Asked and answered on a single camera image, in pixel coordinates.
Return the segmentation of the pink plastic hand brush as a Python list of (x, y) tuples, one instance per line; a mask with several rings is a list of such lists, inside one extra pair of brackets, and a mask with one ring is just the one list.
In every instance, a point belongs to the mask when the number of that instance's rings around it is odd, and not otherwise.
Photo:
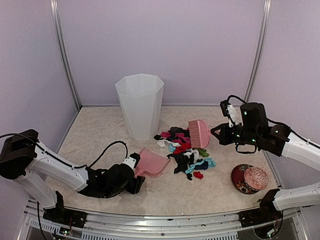
[(205, 149), (210, 144), (210, 131), (202, 119), (188, 122), (190, 144), (195, 149)]

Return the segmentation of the pink plastic dustpan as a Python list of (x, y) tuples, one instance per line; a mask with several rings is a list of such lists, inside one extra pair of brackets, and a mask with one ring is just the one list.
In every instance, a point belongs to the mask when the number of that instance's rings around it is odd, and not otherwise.
[(146, 148), (140, 152), (140, 160), (135, 168), (135, 176), (158, 176), (168, 165), (170, 160), (167, 157), (158, 155)]

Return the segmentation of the translucent white waste bin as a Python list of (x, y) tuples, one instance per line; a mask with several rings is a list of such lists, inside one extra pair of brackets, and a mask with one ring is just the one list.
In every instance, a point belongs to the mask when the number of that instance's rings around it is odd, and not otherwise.
[(129, 135), (148, 141), (158, 132), (164, 82), (156, 75), (139, 73), (115, 84)]

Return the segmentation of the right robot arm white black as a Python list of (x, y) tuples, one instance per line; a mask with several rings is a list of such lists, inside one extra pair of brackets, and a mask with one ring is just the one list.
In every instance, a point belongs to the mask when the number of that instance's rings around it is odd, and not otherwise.
[[(296, 133), (285, 123), (267, 118), (265, 106), (257, 102), (243, 101), (240, 113), (229, 99), (220, 102), (220, 108), (228, 123), (210, 130), (220, 145), (250, 145), (255, 151), (266, 151), (278, 157), (289, 158), (314, 170), (320, 169), (320, 146)], [(266, 222), (276, 211), (297, 207), (309, 207), (320, 203), (320, 184), (292, 189), (272, 189), (261, 199), (256, 218)]]

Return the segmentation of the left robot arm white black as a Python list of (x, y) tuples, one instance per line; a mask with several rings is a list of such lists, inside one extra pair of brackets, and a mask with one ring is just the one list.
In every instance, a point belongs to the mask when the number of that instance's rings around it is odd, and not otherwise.
[(122, 192), (139, 193), (145, 177), (136, 176), (135, 169), (141, 159), (138, 153), (126, 155), (120, 164), (109, 169), (93, 169), (92, 165), (77, 165), (46, 147), (39, 133), (29, 129), (21, 133), (1, 135), (4, 139), (0, 153), (0, 175), (22, 186), (57, 221), (70, 218), (63, 197), (50, 189), (39, 174), (51, 177), (77, 193), (91, 198), (109, 199)]

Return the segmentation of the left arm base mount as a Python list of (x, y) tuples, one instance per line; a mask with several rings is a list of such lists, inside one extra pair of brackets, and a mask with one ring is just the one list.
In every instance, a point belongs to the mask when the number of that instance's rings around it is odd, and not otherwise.
[(87, 213), (84, 211), (64, 207), (63, 196), (56, 191), (56, 202), (53, 208), (44, 209), (43, 218), (69, 227), (84, 228)]

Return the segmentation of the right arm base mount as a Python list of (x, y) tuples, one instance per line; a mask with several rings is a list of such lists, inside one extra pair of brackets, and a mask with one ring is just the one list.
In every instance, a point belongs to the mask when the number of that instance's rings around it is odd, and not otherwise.
[(275, 195), (280, 189), (271, 189), (266, 195), (259, 200), (259, 207), (244, 210), (238, 213), (239, 220), (242, 228), (265, 224), (275, 221), (276, 218), (281, 219), (283, 212), (276, 210), (273, 200)]

